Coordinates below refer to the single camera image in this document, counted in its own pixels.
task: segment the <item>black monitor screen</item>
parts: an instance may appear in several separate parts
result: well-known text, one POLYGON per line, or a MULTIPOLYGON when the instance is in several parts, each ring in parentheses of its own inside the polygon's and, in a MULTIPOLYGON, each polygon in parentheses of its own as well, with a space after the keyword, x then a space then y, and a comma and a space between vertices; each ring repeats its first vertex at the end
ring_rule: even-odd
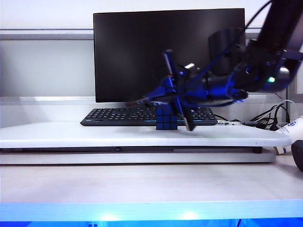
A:
POLYGON ((94 14, 96 102, 126 102, 153 90, 167 74, 166 49, 177 64, 205 67, 208 37, 244 26, 244 9, 94 14))

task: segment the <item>desk surface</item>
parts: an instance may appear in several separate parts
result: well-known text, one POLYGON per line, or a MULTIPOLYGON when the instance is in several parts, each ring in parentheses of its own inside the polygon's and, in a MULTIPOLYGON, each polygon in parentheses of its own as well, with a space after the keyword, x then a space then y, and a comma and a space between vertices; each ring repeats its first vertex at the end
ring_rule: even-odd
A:
POLYGON ((244 125, 197 126, 194 131, 155 127, 87 127, 78 122, 44 122, 0 129, 0 148, 115 146, 284 147, 291 139, 275 131, 244 125))
POLYGON ((303 173, 272 164, 1 166, 2 220, 303 217, 303 173))

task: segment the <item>robotic arm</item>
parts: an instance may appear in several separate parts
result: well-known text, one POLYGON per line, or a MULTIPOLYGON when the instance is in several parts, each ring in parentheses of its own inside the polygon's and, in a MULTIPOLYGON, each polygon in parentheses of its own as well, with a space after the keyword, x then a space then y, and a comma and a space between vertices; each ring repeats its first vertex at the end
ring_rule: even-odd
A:
POLYGON ((192 65, 178 70, 173 51, 166 50, 169 75, 155 90, 133 103, 156 106, 175 115, 181 113, 187 130, 192 131, 195 125, 191 110, 199 106, 225 106, 244 100, 247 92, 286 88, 303 59, 299 52, 303 43, 303 1, 272 0, 266 5, 269 3, 272 4, 258 40, 251 40, 241 51, 241 61, 229 75, 216 76, 210 71, 229 48, 201 71, 192 65))

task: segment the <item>blue rubik's cube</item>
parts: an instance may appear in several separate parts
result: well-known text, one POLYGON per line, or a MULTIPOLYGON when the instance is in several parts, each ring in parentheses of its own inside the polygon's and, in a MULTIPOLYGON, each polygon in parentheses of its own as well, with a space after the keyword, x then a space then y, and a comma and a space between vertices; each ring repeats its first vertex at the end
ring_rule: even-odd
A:
POLYGON ((156 129, 176 130, 178 129, 178 117, 172 115, 171 111, 156 109, 156 129))

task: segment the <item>keyboard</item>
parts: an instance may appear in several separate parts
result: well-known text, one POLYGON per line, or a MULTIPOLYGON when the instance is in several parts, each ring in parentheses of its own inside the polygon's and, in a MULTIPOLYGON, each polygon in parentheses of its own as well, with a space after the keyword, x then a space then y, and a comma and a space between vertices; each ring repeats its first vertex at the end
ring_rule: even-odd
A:
MULTIPOLYGON (((192 114, 195 125, 218 123, 208 107, 199 107, 192 114)), ((84 126, 156 126, 155 108, 93 109, 80 124, 84 126)), ((178 116, 178 125, 185 125, 181 115, 178 116)))

